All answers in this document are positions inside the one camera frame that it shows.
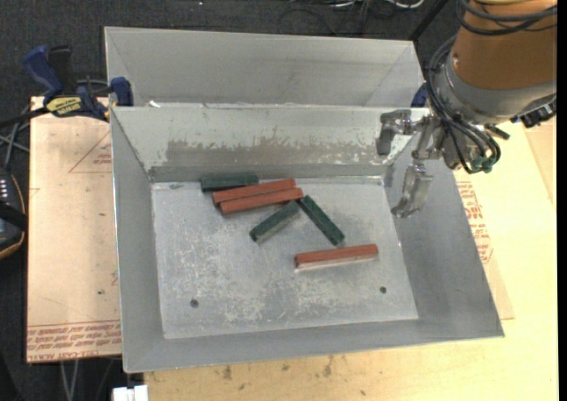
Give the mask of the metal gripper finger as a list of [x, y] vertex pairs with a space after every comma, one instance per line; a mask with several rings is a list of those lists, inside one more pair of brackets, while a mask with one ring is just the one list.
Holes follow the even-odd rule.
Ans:
[[428, 196], [433, 176], [422, 163], [412, 162], [405, 171], [400, 201], [392, 208], [392, 214], [406, 218], [421, 211]]
[[412, 135], [413, 124], [409, 109], [398, 109], [383, 113], [380, 116], [380, 133], [377, 138], [377, 154], [387, 156], [392, 150], [393, 138], [396, 135]]

